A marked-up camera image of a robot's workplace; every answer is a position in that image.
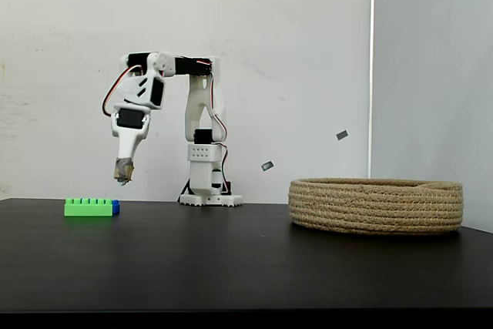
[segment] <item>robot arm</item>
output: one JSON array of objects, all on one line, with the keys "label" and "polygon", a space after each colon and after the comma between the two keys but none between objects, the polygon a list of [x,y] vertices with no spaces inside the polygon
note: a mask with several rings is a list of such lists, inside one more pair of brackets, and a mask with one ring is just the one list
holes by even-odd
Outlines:
[{"label": "robot arm", "polygon": [[[190,75],[190,94],[186,110],[186,138],[193,141],[195,129],[198,129],[203,107],[220,122],[213,112],[213,100],[209,105],[208,89],[196,89],[199,81],[213,82],[213,62],[210,59],[192,59],[170,55],[164,52],[133,53],[122,57],[122,67],[126,70],[116,80],[103,102],[103,112],[111,116],[112,134],[119,138],[119,151],[116,158],[115,179],[122,185],[132,179],[133,157],[139,143],[147,137],[152,109],[161,109],[166,77]],[[106,112],[106,103],[116,89],[125,99],[117,103],[111,115]],[[214,99],[223,111],[222,99]],[[213,123],[214,139],[223,141],[226,128]]]}]

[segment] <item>blue lego brick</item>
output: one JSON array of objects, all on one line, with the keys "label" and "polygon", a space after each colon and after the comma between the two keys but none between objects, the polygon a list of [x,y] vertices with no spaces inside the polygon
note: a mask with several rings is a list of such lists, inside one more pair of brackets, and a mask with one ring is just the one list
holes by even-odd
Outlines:
[{"label": "blue lego brick", "polygon": [[113,205],[113,215],[120,213],[120,202],[118,200],[113,200],[112,205]]}]

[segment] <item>small dark object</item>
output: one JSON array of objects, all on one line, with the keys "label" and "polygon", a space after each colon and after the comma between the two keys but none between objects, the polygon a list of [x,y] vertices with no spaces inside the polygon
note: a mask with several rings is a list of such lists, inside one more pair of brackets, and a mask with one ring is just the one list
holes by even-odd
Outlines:
[{"label": "small dark object", "polygon": [[145,75],[147,72],[147,57],[150,53],[132,53],[129,54],[129,58],[126,61],[128,67],[134,65],[140,65],[142,67],[142,74]]},{"label": "small dark object", "polygon": [[164,84],[158,79],[154,79],[153,90],[151,92],[151,102],[156,106],[161,106],[163,100]]},{"label": "small dark object", "polygon": [[196,129],[193,134],[194,144],[212,144],[213,130],[212,129]]},{"label": "small dark object", "polygon": [[265,162],[262,165],[262,170],[267,171],[268,169],[272,169],[273,167],[274,167],[274,164],[272,163],[272,161]]},{"label": "small dark object", "polygon": [[344,130],[342,133],[338,133],[337,134],[337,140],[341,140],[341,139],[344,139],[346,136],[348,136],[349,134],[347,133],[346,130]]},{"label": "small dark object", "polygon": [[144,126],[144,112],[135,111],[134,109],[121,108],[118,111],[118,119],[116,125],[120,127],[128,127],[130,129],[141,129]]},{"label": "small dark object", "polygon": [[207,58],[176,57],[175,67],[177,75],[210,75],[212,61]]}]

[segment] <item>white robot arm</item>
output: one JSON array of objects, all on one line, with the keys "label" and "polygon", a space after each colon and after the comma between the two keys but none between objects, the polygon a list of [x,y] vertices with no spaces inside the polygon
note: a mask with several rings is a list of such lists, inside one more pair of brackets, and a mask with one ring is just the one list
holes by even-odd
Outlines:
[{"label": "white robot arm", "polygon": [[[238,206],[241,196],[231,195],[230,183],[224,176],[227,148],[224,104],[220,89],[219,59],[187,58],[164,52],[133,53],[122,57],[125,71],[105,97],[102,110],[111,117],[112,133],[119,138],[115,179],[127,184],[132,179],[133,157],[139,143],[147,137],[152,109],[161,109],[166,77],[189,75],[189,96],[185,112],[185,136],[189,144],[190,178],[179,201],[203,206],[222,204]],[[115,104],[112,114],[106,103],[117,90],[125,103]],[[200,117],[206,108],[212,129],[200,128]]]}]

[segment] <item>round basket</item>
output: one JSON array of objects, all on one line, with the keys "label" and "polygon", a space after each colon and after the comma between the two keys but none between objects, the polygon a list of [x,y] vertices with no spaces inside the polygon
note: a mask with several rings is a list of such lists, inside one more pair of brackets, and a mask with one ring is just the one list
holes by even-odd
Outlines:
[{"label": "round basket", "polygon": [[461,226],[460,183],[374,179],[291,182],[290,216],[304,227],[341,233],[423,235]]}]

